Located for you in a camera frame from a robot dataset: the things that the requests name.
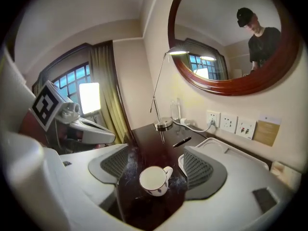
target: power outlet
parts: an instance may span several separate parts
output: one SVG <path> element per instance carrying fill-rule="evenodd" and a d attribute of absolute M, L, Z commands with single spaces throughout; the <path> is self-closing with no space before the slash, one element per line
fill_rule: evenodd
<path fill-rule="evenodd" d="M 229 114 L 221 114 L 220 118 L 220 129 L 230 133 L 236 131 L 237 116 Z"/>
<path fill-rule="evenodd" d="M 215 111 L 207 111 L 206 112 L 206 123 L 209 125 L 211 121 L 215 122 L 215 127 L 219 128 L 220 124 L 220 113 Z"/>
<path fill-rule="evenodd" d="M 236 134 L 246 139 L 252 140 L 254 136 L 256 121 L 239 118 L 237 123 Z"/>

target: black pen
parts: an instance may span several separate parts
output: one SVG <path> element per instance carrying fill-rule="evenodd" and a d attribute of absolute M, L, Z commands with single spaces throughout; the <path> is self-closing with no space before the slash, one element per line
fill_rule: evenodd
<path fill-rule="evenodd" d="M 182 141 L 180 141 L 179 143 L 174 144 L 172 147 L 173 147 L 173 148 L 176 148 L 176 147 L 178 147 L 178 146 L 180 146 L 180 145 L 186 143 L 187 141 L 190 141 L 191 139 L 192 139 L 192 138 L 189 136 L 189 137 L 183 139 Z"/>

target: mirror frame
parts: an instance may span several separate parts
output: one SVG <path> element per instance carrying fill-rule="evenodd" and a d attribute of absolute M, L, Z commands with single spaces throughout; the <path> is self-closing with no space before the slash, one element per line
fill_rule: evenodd
<path fill-rule="evenodd" d="M 192 85 L 207 92 L 240 96 L 259 92 L 274 85 L 293 66 L 300 46 L 301 37 L 290 14 L 279 0 L 272 0 L 281 21 L 281 43 L 274 55 L 257 71 L 236 79 L 205 80 L 190 71 L 179 58 L 173 58 L 180 74 Z M 168 40 L 170 49 L 176 45 L 175 19 L 181 0 L 173 0 L 168 19 Z"/>

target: brown card on wall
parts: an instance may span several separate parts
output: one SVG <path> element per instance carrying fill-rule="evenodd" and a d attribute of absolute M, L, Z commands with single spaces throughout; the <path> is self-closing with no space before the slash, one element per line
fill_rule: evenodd
<path fill-rule="evenodd" d="M 281 119 L 260 115 L 254 140 L 273 146 L 281 124 Z"/>

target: mug rim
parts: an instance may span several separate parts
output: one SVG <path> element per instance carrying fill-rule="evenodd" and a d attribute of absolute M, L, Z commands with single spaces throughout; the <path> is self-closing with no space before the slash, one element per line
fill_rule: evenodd
<path fill-rule="evenodd" d="M 147 189 L 147 188 L 145 188 L 144 186 L 142 186 L 142 184 L 140 183 L 140 177 L 141 177 L 141 175 L 142 175 L 142 173 L 146 170 L 146 169 L 148 169 L 148 168 L 150 168 L 150 167 L 158 167 L 158 168 L 161 168 L 162 170 L 164 170 L 162 167 L 160 167 L 160 166 L 149 166 L 149 167 L 147 167 L 147 168 L 145 168 L 141 173 L 140 173 L 140 175 L 139 175 L 139 184 L 141 185 L 141 187 L 143 188 L 143 189 L 145 189 L 145 190 L 148 190 L 148 191 L 155 191 L 155 190 L 158 190 L 158 189 L 160 189 L 164 184 L 165 184 L 165 182 L 166 182 L 166 180 L 167 180 L 167 174 L 166 174 L 166 172 L 165 172 L 165 181 L 164 181 L 164 183 L 160 186 L 160 187 L 158 187 L 158 188 L 156 188 L 156 189 Z"/>

